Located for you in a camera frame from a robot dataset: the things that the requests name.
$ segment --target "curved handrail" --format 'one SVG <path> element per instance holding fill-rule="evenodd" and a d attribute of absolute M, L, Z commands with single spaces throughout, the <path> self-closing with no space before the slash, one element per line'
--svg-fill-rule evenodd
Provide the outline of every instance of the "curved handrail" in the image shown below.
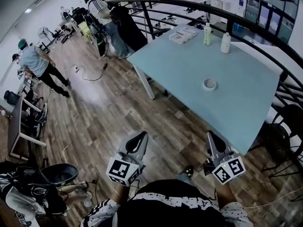
<path fill-rule="evenodd" d="M 256 24 L 254 24 L 238 15 L 235 15 L 233 13 L 212 7 L 207 4 L 201 4 L 201 3 L 186 1 L 186 0 L 106 0 L 107 3 L 119 3 L 119 2 L 125 2 L 125 1 L 127 1 L 127 2 L 136 2 L 136 1 L 137 2 L 156 2 L 156 3 L 177 5 L 177 6 L 181 6 L 181 7 L 197 9 L 200 11 L 204 11 L 206 13 L 211 13 L 211 14 L 226 18 L 226 19 L 228 19 L 228 21 L 232 21 L 233 23 L 241 24 L 242 26 L 246 27 L 250 31 L 260 35 L 261 37 L 265 38 L 267 41 L 276 45 L 278 48 L 280 48 L 282 51 L 284 51 L 290 58 L 292 58 L 303 69 L 303 59 L 293 48 L 291 48 L 289 45 L 287 45 L 285 42 L 283 42 L 279 38 L 275 37 L 273 34 L 269 33 L 264 28 L 261 28 L 261 27 L 257 26 Z"/>

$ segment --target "tape roll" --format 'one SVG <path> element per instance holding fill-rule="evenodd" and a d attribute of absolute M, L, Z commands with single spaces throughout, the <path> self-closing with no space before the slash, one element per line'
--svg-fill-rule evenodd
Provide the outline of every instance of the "tape roll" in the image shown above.
<path fill-rule="evenodd" d="M 205 78 L 203 80 L 203 89 L 206 91 L 214 91 L 215 88 L 217 87 L 217 83 L 214 79 L 212 78 Z"/>

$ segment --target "black and white shirt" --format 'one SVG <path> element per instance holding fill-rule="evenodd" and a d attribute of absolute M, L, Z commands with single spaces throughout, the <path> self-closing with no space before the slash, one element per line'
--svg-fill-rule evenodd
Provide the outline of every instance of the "black and white shirt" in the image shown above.
<path fill-rule="evenodd" d="M 107 8 L 107 3 L 102 1 L 102 0 L 91 0 L 89 1 L 89 12 L 96 18 L 98 19 L 99 23 L 106 25 L 110 22 L 112 22 L 111 18 L 104 18 L 104 17 L 108 17 L 109 15 L 109 10 Z"/>
<path fill-rule="evenodd" d="M 103 201 L 80 226 L 252 227 L 253 224 L 238 202 L 219 210 L 197 188 L 179 180 L 161 180 L 146 185 L 122 206 L 113 200 Z"/>

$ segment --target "black pants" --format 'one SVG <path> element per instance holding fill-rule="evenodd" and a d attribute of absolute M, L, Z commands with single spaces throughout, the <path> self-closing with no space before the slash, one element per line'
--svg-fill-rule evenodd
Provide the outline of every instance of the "black pants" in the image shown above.
<path fill-rule="evenodd" d="M 48 64 L 46 70 L 43 72 L 42 76 L 38 77 L 38 79 L 43 81 L 50 88 L 54 89 L 57 93 L 64 95 L 64 89 L 55 84 L 51 75 L 56 76 L 64 85 L 68 84 L 68 80 L 66 80 L 51 63 Z"/>

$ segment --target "green cap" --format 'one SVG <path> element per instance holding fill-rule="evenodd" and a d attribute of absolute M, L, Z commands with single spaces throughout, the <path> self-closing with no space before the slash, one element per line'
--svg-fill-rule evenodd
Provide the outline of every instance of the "green cap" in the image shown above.
<path fill-rule="evenodd" d="M 27 41 L 25 39 L 20 40 L 18 43 L 18 49 L 21 49 L 26 44 L 26 42 Z"/>

